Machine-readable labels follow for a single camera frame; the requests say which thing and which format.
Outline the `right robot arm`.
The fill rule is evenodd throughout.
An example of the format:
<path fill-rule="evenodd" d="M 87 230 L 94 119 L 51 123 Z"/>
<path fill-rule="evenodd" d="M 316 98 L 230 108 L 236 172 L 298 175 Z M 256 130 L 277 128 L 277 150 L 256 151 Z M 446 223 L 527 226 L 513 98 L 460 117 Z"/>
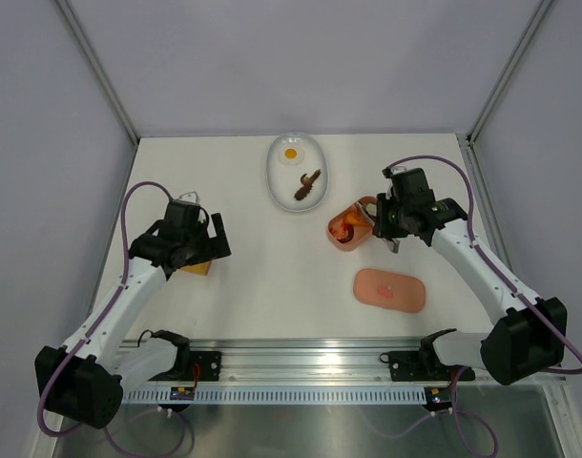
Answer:
<path fill-rule="evenodd" d="M 479 368 L 511 385 L 560 364 L 567 309 L 542 299 L 519 281 L 475 237 L 471 215 L 454 199 L 435 197 L 423 169 L 384 169 L 389 189 L 377 195 L 374 235 L 388 243 L 414 236 L 460 275 L 487 312 L 492 328 L 467 333 L 455 328 L 425 336 L 417 362 L 430 378 L 452 369 Z"/>

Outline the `orange shrimp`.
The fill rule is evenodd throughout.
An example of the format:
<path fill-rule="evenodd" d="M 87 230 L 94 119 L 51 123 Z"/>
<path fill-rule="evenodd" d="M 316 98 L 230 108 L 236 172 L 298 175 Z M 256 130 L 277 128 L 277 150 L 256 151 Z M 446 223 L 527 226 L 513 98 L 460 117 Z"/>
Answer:
<path fill-rule="evenodd" d="M 348 243 L 354 238 L 354 226 L 343 222 L 338 228 L 331 228 L 330 233 L 338 243 Z"/>

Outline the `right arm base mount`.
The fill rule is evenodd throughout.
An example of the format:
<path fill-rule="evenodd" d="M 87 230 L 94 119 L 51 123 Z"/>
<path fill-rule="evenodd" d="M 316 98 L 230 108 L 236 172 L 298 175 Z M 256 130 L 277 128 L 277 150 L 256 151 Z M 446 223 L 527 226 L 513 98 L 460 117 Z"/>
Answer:
<path fill-rule="evenodd" d="M 420 350 L 392 350 L 379 355 L 380 363 L 388 367 L 392 382 L 449 382 L 460 366 L 447 366 L 424 356 Z"/>

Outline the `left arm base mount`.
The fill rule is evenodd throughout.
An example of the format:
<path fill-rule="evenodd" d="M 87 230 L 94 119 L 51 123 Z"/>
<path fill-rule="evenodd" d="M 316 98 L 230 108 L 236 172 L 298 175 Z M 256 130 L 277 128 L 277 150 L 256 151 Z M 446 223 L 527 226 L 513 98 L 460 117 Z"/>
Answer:
<path fill-rule="evenodd" d="M 218 382 L 221 370 L 222 353 L 220 351 L 190 350 L 176 357 L 173 367 L 164 373 L 166 381 Z"/>

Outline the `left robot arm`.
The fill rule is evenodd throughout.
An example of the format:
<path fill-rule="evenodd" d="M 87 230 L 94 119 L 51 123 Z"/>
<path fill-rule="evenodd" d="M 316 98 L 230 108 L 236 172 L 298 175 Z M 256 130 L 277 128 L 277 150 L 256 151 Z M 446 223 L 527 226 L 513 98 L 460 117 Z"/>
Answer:
<path fill-rule="evenodd" d="M 39 424 L 49 411 L 102 429 L 124 395 L 148 381 L 181 381 L 203 375 L 208 364 L 192 354 L 188 338 L 158 330 L 146 343 L 117 351 L 154 294 L 184 267 L 227 258 L 231 248 L 221 214 L 172 199 L 162 219 L 126 242 L 117 286 L 59 347 L 43 347 L 34 361 Z"/>

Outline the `pink lunch box lid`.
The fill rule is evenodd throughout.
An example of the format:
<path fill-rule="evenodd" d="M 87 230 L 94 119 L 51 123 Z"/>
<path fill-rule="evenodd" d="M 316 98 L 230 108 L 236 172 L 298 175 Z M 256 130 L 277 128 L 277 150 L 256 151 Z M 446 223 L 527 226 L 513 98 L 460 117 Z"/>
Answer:
<path fill-rule="evenodd" d="M 360 270 L 353 294 L 363 304 L 406 314 L 419 313 L 426 305 L 426 287 L 419 279 L 378 269 Z"/>

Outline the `brown orange food piece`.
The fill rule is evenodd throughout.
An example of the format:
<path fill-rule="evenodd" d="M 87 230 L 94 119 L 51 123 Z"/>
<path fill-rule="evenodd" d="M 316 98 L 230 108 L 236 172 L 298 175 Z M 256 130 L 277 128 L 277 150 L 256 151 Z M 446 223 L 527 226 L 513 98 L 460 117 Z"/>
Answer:
<path fill-rule="evenodd" d="M 365 219 L 361 212 L 348 212 L 343 216 L 343 221 L 347 225 L 368 227 L 369 222 Z"/>

